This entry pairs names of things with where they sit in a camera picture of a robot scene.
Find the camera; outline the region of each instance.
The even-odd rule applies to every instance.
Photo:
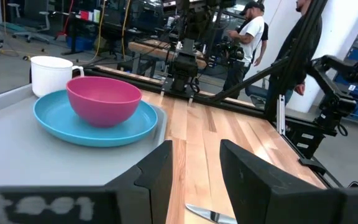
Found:
[[[222,42],[217,45],[217,48],[222,53],[223,58],[227,59],[227,64],[229,65],[233,61],[244,59],[244,51],[238,41],[230,41],[227,37],[223,37]]]

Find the white t-shirt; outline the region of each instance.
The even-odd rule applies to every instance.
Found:
[[[250,34],[254,37],[254,39],[249,44],[242,44],[240,42],[240,46],[244,51],[244,59],[242,62],[251,63],[252,56],[254,54],[254,50],[257,48],[260,39],[262,38],[262,34],[265,29],[265,20],[262,16],[258,16],[251,20],[242,30],[240,31],[240,35]]]

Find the desk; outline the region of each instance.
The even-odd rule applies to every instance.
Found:
[[[98,27],[100,25],[100,23],[98,23],[98,22],[93,22],[93,21],[87,21],[87,20],[84,20],[84,19],[80,19],[80,18],[77,18],[74,14],[71,14],[70,15],[70,22],[69,22],[70,26],[73,27],[72,28],[73,32],[71,33],[71,49],[70,49],[69,52],[62,53],[62,55],[71,55],[71,54],[77,54],[77,53],[82,52],[81,50],[76,50],[77,22],[78,21],[95,24]],[[122,31],[122,26],[121,25],[112,24],[110,22],[103,22],[102,23],[102,29],[105,29],[105,28],[117,30],[117,32],[119,32],[118,34],[121,35],[121,31]],[[135,35],[141,34],[140,31],[132,30],[132,29],[126,29],[126,28],[125,28],[125,32],[129,33],[129,34],[135,34]]]
[[[150,79],[99,66],[99,69]],[[234,217],[219,160],[221,139],[229,139],[280,169],[317,187],[324,185],[266,120],[197,103],[143,92],[143,100],[160,106],[168,115],[165,139],[173,141],[173,183],[168,224],[210,224],[185,209],[185,203]]]
[[[165,60],[165,58],[167,57],[167,52],[170,47],[170,45],[168,43],[161,42],[159,40],[146,40],[144,42],[149,45],[154,45],[155,47],[163,47],[164,49],[151,47],[149,45],[144,45],[144,44],[140,44],[137,42],[130,42],[129,46],[128,46],[129,50],[131,50],[133,52],[137,52],[136,56],[135,56],[136,60],[134,62],[134,68],[132,69],[132,71],[137,71],[137,67],[138,67],[138,64],[140,61],[141,54],[147,54],[148,56],[155,57],[160,60]],[[174,55],[175,55],[174,52],[170,52],[168,59],[172,60]],[[201,52],[197,51],[196,56],[203,57],[203,54]],[[207,66],[207,64],[204,60],[196,59],[196,62],[197,62],[199,69],[204,69]]]

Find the man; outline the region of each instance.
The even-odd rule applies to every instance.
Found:
[[[305,14],[308,11],[309,5],[312,1],[316,1],[316,0],[298,0],[296,2],[296,11],[300,12],[302,14],[302,17],[296,23],[295,27],[291,30],[288,37],[285,39],[284,44],[282,45],[276,60],[282,59],[290,54],[293,44],[295,43],[296,39],[299,37],[302,23],[305,20]],[[305,78],[306,78],[305,66],[307,63],[310,62],[311,58],[316,52],[321,37],[322,26],[323,26],[323,22],[320,17],[317,26],[313,28],[313,35],[309,36],[308,42],[305,45],[304,57],[300,59],[302,62],[299,63],[298,67],[296,68],[297,72],[295,73],[295,79],[292,80],[291,83],[289,83],[288,90],[285,93],[286,105],[290,101],[294,90],[296,91],[297,94],[301,96],[305,94]],[[270,75],[266,102],[269,102],[272,99],[274,90],[278,85],[278,80],[280,79],[280,76],[282,74],[283,71]]]
[[[229,72],[227,73],[226,81],[224,82],[223,91],[226,91],[238,83],[242,82],[248,72],[253,59],[253,53],[258,43],[262,38],[264,32],[265,21],[262,17],[264,6],[254,1],[249,2],[244,8],[245,19],[250,21],[246,24],[240,32],[236,30],[229,30],[227,33],[235,41],[239,41],[240,46],[244,51],[244,58],[241,61],[232,63]],[[231,95],[231,98],[237,99],[240,91]]]
[[[262,13],[264,14],[265,13],[265,6],[263,4],[261,4],[260,6],[261,6]],[[244,16],[245,13],[246,12],[243,10],[242,12],[239,13],[239,15]],[[244,28],[244,26],[246,26],[248,23],[249,23],[249,21],[244,21],[242,23],[242,25],[240,26],[240,28],[236,29],[236,31],[241,32],[242,28]],[[267,23],[265,22],[265,29],[264,29],[264,33],[262,34],[262,38],[261,38],[262,47],[260,48],[259,57],[255,60],[255,66],[258,66],[260,64],[260,62],[262,61],[262,58],[265,55],[268,39],[269,39],[269,25],[267,25]],[[256,50],[254,51],[254,54],[252,56],[252,63],[254,62],[255,54],[256,54]]]

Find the black pants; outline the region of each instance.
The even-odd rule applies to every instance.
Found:
[[[226,91],[234,87],[235,85],[241,83],[247,72],[249,71],[250,67],[250,65],[245,67],[243,62],[233,62],[231,68],[227,73],[227,78],[223,85],[223,91]],[[239,96],[240,91],[238,91],[237,93],[233,93],[230,98],[237,99]]]
[[[267,90],[267,96],[266,96],[266,104],[265,104],[265,109],[267,106],[267,102],[270,102],[273,98],[273,92],[275,91],[275,89],[278,86],[278,78],[274,77],[273,75],[270,76],[269,80],[268,80],[268,90]],[[285,92],[285,106],[288,104],[288,102],[290,101],[291,97],[293,94],[293,88],[288,89]]]

